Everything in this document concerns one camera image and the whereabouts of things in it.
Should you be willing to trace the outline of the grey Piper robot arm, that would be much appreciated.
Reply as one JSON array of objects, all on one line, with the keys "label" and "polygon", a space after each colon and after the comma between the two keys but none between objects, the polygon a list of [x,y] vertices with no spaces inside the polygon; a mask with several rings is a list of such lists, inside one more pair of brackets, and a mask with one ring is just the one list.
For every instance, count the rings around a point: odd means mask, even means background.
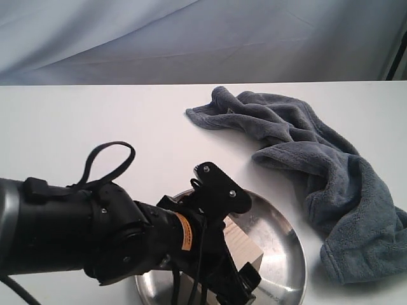
[{"label": "grey Piper robot arm", "polygon": [[193,191],[157,205],[133,200],[110,183],[96,191],[1,180],[1,277],[83,270],[102,286],[150,271],[171,271],[172,304],[181,275],[212,291],[221,304],[250,304],[261,277],[251,263],[237,268],[224,239],[224,218],[251,208],[239,188],[192,179]]}]

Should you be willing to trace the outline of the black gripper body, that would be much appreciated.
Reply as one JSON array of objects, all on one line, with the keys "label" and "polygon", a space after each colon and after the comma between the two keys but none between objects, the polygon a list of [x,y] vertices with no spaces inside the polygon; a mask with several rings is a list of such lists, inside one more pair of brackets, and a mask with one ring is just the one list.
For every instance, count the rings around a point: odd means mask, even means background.
[{"label": "black gripper body", "polygon": [[173,297],[180,291],[180,274],[193,280],[188,304],[207,301],[214,292],[220,304],[250,304],[261,277],[250,262],[237,268],[226,244],[223,230],[230,213],[244,214],[252,207],[248,195],[187,195],[179,201],[164,196],[158,207],[171,211],[181,223],[181,256],[172,257]]}]

